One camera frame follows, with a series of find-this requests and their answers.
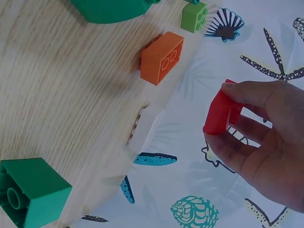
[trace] wooden surface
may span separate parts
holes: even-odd
[[[163,0],[136,19],[94,25],[69,0],[0,1],[0,159],[42,157],[73,185],[48,227],[98,207],[130,169],[136,154],[124,146],[139,110],[167,104],[201,41],[179,29],[186,4]],[[138,51],[168,30],[184,49],[156,87],[139,78]],[[0,227],[14,227],[2,210]]]

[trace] lime green toy block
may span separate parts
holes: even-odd
[[[85,19],[110,24],[138,17],[161,0],[71,0]]]
[[[198,5],[189,3],[182,11],[181,28],[195,33],[200,31],[206,23],[208,9],[205,3]]]
[[[197,5],[200,2],[200,0],[184,0],[184,1],[190,2],[190,3],[194,4],[194,5]]]
[[[72,186],[42,158],[0,163],[0,206],[18,228],[59,219]]]

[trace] seashell print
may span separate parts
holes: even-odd
[[[216,16],[211,22],[206,37],[221,37],[222,41],[226,43],[228,40],[235,40],[240,35],[238,30],[245,25],[243,19],[235,12],[226,8],[220,8]]]
[[[182,198],[170,210],[182,228],[213,228],[219,219],[210,201],[196,196]]]
[[[294,20],[293,27],[304,41],[304,19],[297,18],[296,20]]]

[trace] green toy block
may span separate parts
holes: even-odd
[[[200,31],[206,23],[208,9],[205,3],[198,5],[189,3],[182,11],[181,28],[195,33]]]
[[[0,206],[18,228],[59,219],[72,186],[42,158],[0,163]]]
[[[85,19],[95,24],[110,24],[145,14],[161,0],[71,0]]]
[[[184,0],[184,1],[190,2],[190,3],[194,4],[194,5],[197,5],[200,2],[200,0]]]

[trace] fingernail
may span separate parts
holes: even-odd
[[[222,88],[230,88],[232,87],[234,84],[233,83],[230,83],[230,82],[224,82],[222,84]]]

